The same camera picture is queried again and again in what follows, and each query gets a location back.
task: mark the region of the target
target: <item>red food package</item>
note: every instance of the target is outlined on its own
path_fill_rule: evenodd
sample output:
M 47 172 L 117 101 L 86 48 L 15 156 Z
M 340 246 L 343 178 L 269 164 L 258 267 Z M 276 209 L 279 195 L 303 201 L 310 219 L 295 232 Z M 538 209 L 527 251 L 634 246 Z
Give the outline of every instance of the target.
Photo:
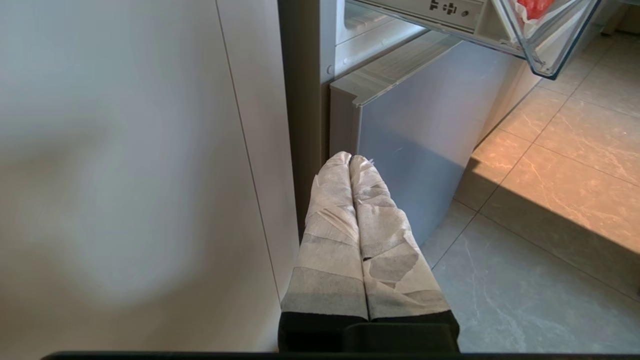
M 527 20 L 540 19 L 554 0 L 518 0 L 527 9 Z

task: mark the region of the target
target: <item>tile floor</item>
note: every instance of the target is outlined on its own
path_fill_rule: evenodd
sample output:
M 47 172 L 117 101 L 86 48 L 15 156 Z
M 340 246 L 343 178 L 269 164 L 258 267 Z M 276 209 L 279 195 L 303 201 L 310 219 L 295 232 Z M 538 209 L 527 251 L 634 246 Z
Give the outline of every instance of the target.
M 464 352 L 640 354 L 640 37 L 540 81 L 422 250 Z

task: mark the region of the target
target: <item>transparent door bin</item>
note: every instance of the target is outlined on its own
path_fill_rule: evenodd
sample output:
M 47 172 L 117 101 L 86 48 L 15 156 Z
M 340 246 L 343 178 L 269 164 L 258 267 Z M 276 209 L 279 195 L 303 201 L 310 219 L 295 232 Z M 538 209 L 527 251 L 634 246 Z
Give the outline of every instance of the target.
M 553 0 L 527 14 L 517 0 L 349 0 L 529 62 L 555 79 L 600 0 Z

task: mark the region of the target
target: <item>refrigerator door shelf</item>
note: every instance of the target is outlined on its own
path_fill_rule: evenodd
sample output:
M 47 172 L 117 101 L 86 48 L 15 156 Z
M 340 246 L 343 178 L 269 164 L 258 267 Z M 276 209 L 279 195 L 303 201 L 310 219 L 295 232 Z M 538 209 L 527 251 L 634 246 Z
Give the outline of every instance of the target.
M 508 53 L 555 79 L 600 0 L 555 0 L 528 20 L 516 0 L 348 0 L 435 31 Z

